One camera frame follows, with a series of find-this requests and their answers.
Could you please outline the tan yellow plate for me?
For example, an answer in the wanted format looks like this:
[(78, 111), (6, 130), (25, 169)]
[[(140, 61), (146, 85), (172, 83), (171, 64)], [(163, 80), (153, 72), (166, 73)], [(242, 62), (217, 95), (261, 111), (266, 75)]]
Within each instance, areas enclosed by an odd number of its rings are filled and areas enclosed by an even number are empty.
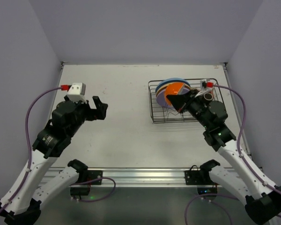
[(188, 92), (190, 88), (190, 85), (184, 82), (171, 82), (156, 88), (155, 93), (159, 94), (165, 92), (166, 94), (176, 95), (181, 94), (183, 91)]

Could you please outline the orange bowl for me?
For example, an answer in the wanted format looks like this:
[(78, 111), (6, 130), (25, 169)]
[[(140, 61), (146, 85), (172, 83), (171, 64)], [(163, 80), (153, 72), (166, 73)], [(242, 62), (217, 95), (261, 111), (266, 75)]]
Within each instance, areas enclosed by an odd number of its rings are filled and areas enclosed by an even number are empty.
[(179, 95), (184, 89), (185, 84), (183, 82), (173, 82), (169, 84), (164, 92), (164, 98), (166, 100), (167, 106), (172, 107), (171, 102), (168, 100), (168, 95)]

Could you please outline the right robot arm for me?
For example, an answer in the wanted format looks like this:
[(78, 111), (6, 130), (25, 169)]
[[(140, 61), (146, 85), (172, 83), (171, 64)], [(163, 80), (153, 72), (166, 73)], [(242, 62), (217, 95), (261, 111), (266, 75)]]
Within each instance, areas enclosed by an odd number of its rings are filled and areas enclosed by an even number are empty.
[(208, 82), (202, 91), (167, 95), (179, 113), (189, 112), (205, 129), (206, 143), (226, 159), (238, 174), (229, 174), (218, 162), (210, 160), (200, 170), (221, 185), (245, 207), (251, 220), (263, 225), (281, 213), (281, 186), (268, 178), (240, 147), (241, 136), (235, 136), (225, 124), (228, 117), (224, 103), (202, 98), (214, 84)]

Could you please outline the blue plate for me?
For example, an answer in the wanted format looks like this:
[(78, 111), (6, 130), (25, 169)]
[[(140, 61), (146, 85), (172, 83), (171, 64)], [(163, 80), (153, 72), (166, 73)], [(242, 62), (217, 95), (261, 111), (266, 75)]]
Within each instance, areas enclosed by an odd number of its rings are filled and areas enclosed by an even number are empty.
[(184, 84), (187, 84), (188, 86), (190, 86), (189, 82), (185, 79), (182, 79), (182, 78), (169, 78), (169, 79), (165, 79), (163, 81), (161, 81), (155, 91), (157, 92), (158, 90), (160, 90), (160, 88), (168, 83), (174, 83), (174, 82), (181, 82), (181, 83), (184, 83)]

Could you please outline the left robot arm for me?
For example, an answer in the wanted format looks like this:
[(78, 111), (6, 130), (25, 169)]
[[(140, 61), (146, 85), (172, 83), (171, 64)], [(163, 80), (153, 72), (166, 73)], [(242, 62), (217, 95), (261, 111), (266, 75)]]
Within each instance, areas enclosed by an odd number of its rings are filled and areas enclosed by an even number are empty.
[(42, 208), (69, 185), (88, 180), (88, 167), (81, 161), (71, 160), (67, 166), (42, 187), (39, 184), (46, 172), (56, 162), (72, 137), (85, 121), (104, 120), (108, 105), (98, 96), (88, 101), (73, 102), (69, 97), (57, 104), (52, 118), (39, 132), (25, 168), (8, 193), (0, 199), (0, 216), (7, 225), (33, 225)]

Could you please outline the purple plate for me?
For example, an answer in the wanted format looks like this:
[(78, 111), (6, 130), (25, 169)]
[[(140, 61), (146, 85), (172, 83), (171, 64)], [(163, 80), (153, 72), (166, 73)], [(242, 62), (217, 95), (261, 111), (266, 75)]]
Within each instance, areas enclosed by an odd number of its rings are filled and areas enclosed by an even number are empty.
[(160, 92), (157, 96), (156, 96), (156, 102), (158, 103), (158, 105), (160, 105), (161, 107), (165, 107), (165, 108), (172, 108), (172, 104), (168, 101), (168, 99), (165, 96), (165, 91)]

